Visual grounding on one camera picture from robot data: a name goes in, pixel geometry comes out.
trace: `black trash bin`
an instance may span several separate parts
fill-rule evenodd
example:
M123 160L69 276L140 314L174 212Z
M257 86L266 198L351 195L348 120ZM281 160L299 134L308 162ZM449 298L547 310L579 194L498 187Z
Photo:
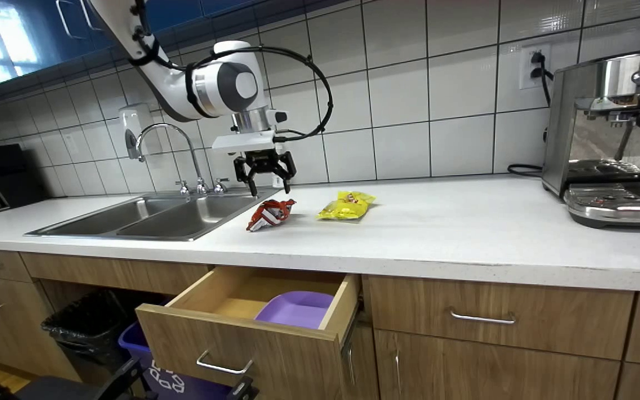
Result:
M114 291L95 291L45 320L41 328L69 353L106 371L117 371L129 353L117 335L134 322L135 302Z

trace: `white tile wall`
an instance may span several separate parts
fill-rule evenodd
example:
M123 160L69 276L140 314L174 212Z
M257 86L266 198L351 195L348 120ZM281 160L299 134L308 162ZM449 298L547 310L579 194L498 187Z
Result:
M510 162L541 162L547 110L539 82L521 81L529 54L539 50L560 70L637 51L640 0L348 0L230 38L308 54L329 76L327 134L284 145L294 185L504 174ZM190 63L208 50L174 55ZM261 64L273 106L288 113L281 126L311 128L327 106L323 84L295 63L264 55ZM0 143L30 152L53 195L194 182L187 143L168 128L146 137L146 162L127 158L117 111L135 102L155 122L174 122L127 64L53 81L0 100ZM207 182L235 182L235 155L210 148L230 118L175 124L190 135Z

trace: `open drawer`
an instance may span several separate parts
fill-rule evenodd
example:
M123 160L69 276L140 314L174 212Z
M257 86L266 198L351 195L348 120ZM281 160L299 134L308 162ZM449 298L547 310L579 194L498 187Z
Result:
M333 295L320 328L255 320L287 291ZM220 385L250 375L259 387L308 388L343 383L356 310L356 276L220 266L165 306L137 306L137 318L160 366Z

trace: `red package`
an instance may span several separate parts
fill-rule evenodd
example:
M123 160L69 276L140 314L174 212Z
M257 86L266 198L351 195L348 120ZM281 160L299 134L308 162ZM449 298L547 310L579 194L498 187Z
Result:
M264 200L255 214L250 215L250 223L246 226L246 232L259 232L266 226L279 226L288 221L291 208L294 208L295 200Z

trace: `stainless steel sink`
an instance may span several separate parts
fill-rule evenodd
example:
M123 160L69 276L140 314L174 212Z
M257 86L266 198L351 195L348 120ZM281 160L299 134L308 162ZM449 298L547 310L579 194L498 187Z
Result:
M145 195L76 221L51 225L34 236L88 236L119 240L195 240L246 212L276 190L249 194Z

